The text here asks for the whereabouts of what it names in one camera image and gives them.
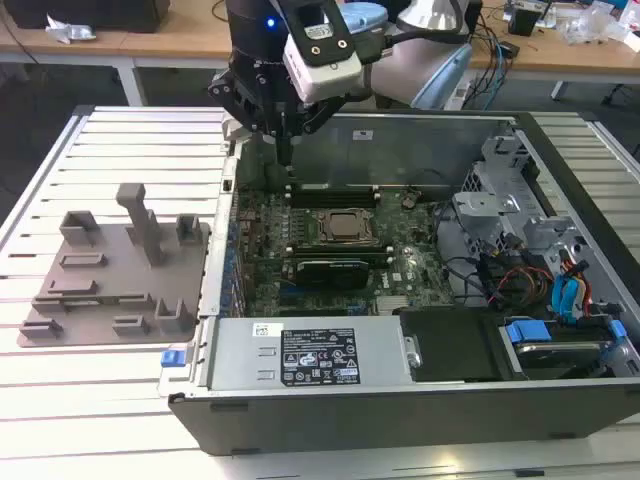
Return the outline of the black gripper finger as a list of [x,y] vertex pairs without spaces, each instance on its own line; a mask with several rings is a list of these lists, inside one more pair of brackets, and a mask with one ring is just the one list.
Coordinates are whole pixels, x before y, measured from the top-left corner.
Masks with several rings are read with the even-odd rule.
[[274,102],[270,79],[264,71],[251,73],[247,85],[233,71],[225,71],[211,82],[208,92],[250,133],[271,137],[276,160],[284,164],[282,117]]
[[292,163],[294,139],[316,132],[346,104],[346,97],[331,97],[317,103],[296,101],[283,112],[283,165]]

